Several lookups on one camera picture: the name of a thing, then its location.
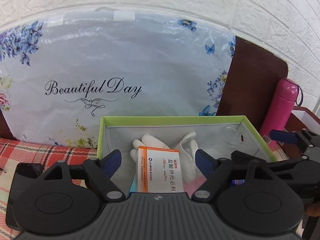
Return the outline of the orange white medicine box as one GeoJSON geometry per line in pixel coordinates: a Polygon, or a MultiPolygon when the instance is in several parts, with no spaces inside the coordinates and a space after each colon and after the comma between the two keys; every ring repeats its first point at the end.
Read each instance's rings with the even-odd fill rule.
{"type": "Polygon", "coordinates": [[[183,193],[179,152],[165,148],[139,146],[136,175],[130,192],[183,193]]]}

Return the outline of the brown cardboard box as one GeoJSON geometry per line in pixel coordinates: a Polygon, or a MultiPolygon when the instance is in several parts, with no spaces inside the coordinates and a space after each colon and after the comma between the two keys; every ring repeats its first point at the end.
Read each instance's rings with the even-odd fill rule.
{"type": "MultiPolygon", "coordinates": [[[[319,117],[306,107],[295,106],[285,125],[285,131],[300,132],[304,128],[319,134],[319,117]]],[[[296,159],[301,156],[296,145],[283,144],[281,148],[289,159],[296,159]]]]}

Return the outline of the white cotton gloves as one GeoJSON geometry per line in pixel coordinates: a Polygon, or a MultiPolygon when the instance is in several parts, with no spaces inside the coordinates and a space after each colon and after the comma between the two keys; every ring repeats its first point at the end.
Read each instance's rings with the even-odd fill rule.
{"type": "MultiPolygon", "coordinates": [[[[175,147],[179,152],[182,179],[184,183],[206,181],[205,176],[195,164],[195,153],[199,149],[195,137],[195,132],[189,132],[175,147]]],[[[135,163],[137,163],[138,160],[139,146],[169,149],[165,143],[150,134],[143,135],[141,140],[135,139],[132,144],[133,149],[130,152],[130,156],[135,163]]]]}

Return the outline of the pink thermos bottle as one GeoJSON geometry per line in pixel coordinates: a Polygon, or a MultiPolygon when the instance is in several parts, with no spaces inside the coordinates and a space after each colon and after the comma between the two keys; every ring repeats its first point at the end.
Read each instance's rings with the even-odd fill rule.
{"type": "Polygon", "coordinates": [[[272,140],[269,133],[271,130],[282,131],[290,117],[293,107],[301,106],[304,95],[302,89],[294,81],[282,78],[277,86],[259,131],[261,137],[270,149],[273,149],[276,141],[272,140]]]}

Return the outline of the light green cardboard box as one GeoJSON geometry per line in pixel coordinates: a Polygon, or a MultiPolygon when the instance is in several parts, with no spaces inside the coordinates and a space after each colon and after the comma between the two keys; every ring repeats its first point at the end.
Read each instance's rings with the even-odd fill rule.
{"type": "MultiPolygon", "coordinates": [[[[128,191],[136,175],[136,163],[130,152],[133,141],[150,134],[169,149],[189,132],[195,132],[198,148],[215,159],[231,158],[235,150],[274,162],[276,157],[251,122],[237,116],[103,116],[100,119],[97,156],[103,158],[113,150],[121,152],[121,166],[116,175],[128,191]]],[[[204,182],[184,183],[191,196],[204,182]]]]}

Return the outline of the black smartphone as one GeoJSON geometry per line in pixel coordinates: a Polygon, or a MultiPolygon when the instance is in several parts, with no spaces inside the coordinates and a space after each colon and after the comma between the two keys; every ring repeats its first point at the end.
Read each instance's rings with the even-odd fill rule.
{"type": "Polygon", "coordinates": [[[9,228],[20,231],[14,219],[12,211],[13,204],[16,198],[42,174],[43,170],[44,166],[39,163],[17,164],[9,192],[7,211],[5,216],[5,222],[9,228]]]}

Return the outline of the dark brown headboard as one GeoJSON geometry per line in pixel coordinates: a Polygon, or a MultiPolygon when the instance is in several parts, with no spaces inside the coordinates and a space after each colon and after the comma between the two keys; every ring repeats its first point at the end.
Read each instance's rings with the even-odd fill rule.
{"type": "Polygon", "coordinates": [[[217,116],[244,115],[259,130],[277,83],[288,76],[285,61],[256,44],[236,37],[217,116]]]}

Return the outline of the red plaid bed sheet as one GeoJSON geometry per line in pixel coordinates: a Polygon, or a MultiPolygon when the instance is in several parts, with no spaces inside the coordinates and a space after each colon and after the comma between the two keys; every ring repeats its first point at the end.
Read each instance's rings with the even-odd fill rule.
{"type": "Polygon", "coordinates": [[[7,227],[5,222],[9,192],[18,163],[41,163],[44,168],[48,168],[58,160],[74,165],[96,155],[96,149],[40,145],[2,138],[1,168],[4,172],[1,173],[1,239],[14,239],[19,234],[7,227]]]}

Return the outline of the floral Beautiful Day bag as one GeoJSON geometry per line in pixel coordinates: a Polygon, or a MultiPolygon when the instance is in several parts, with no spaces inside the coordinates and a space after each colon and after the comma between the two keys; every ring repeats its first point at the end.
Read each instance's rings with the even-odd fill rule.
{"type": "Polygon", "coordinates": [[[58,15],[1,32],[1,112],[21,141],[96,148],[102,116],[213,116],[236,38],[133,11],[58,15]]]}

